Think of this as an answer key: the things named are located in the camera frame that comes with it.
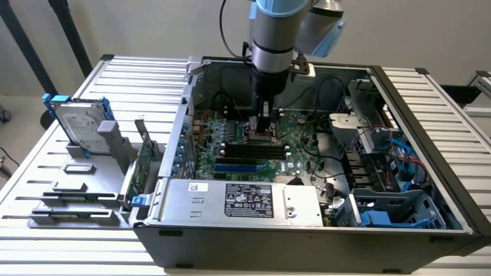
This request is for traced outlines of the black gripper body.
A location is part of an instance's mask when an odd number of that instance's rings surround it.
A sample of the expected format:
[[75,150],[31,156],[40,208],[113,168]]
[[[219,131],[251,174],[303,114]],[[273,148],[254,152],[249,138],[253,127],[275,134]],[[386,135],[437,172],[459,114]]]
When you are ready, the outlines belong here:
[[251,69],[253,91],[265,101],[273,101],[275,96],[285,91],[287,83],[287,70],[277,73]]

